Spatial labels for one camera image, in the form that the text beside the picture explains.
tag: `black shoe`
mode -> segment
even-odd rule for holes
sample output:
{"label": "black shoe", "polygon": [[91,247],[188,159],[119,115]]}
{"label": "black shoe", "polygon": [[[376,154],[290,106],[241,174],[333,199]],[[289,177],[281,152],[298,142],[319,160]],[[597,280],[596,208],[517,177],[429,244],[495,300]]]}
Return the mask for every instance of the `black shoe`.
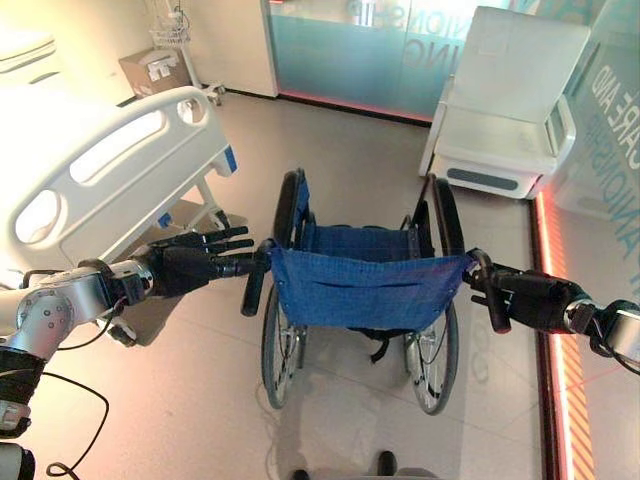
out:
{"label": "black shoe", "polygon": [[311,477],[304,470],[296,470],[293,472],[291,480],[311,480]]}
{"label": "black shoe", "polygon": [[378,457],[378,475],[382,477],[393,477],[398,471],[398,461],[396,456],[386,450]]}

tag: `gray tile floor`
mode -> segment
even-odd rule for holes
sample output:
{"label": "gray tile floor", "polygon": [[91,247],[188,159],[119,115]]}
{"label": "gray tile floor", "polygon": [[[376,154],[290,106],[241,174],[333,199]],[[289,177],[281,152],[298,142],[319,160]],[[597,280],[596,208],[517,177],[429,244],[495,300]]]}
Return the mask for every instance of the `gray tile floor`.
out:
{"label": "gray tile floor", "polygon": [[[258,241],[269,235],[283,174],[299,166],[321,224],[397,227],[414,207],[424,128],[234,94],[218,112],[240,168],[208,180],[226,210],[249,219]],[[524,204],[455,194],[468,247],[529,266]],[[401,466],[446,479],[540,478],[533,335],[517,325],[507,336],[493,334],[466,287],[456,300],[456,385],[437,417],[419,409],[399,341],[372,366],[377,345],[335,329],[311,331],[289,403],[271,410],[260,380],[262,308],[258,317],[241,316],[243,289],[244,280],[233,279],[189,294],[149,347],[103,340],[54,357],[51,371],[111,401],[103,435],[78,469],[83,479],[286,480],[300,467],[331,479],[371,472],[383,449]],[[74,339],[93,334],[83,327]],[[45,478],[49,462],[71,464],[80,455],[102,407],[48,378],[31,406],[33,426],[20,440]]]}

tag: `blue wheelchair seat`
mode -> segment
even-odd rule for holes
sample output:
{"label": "blue wheelchair seat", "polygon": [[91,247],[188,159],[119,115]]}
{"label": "blue wheelchair seat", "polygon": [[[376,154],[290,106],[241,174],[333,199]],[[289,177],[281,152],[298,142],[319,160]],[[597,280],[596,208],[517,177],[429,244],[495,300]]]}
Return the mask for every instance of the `blue wheelchair seat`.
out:
{"label": "blue wheelchair seat", "polygon": [[293,325],[376,330],[427,328],[472,263],[467,255],[420,258],[408,230],[314,223],[304,226],[299,249],[276,245],[270,256]]}

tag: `white wall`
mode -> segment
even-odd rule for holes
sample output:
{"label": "white wall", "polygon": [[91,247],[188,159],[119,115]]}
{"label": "white wall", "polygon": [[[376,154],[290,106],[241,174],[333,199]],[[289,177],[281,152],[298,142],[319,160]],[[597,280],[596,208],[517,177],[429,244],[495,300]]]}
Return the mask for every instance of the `white wall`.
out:
{"label": "white wall", "polygon": [[278,94],[266,0],[183,0],[182,6],[191,19],[189,48],[201,82]]}
{"label": "white wall", "polygon": [[153,46],[144,0],[0,0],[0,28],[51,32],[80,93],[110,103],[131,96],[118,59]]}

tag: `blue bed button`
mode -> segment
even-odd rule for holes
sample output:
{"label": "blue bed button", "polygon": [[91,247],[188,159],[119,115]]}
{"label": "blue bed button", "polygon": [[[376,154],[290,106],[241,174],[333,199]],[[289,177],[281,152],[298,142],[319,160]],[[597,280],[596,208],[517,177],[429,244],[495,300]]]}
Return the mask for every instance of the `blue bed button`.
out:
{"label": "blue bed button", "polygon": [[231,145],[225,148],[224,155],[225,157],[227,157],[227,163],[229,164],[231,173],[235,172],[238,169],[238,164],[236,163],[236,157],[233,154],[233,149],[231,148]]}

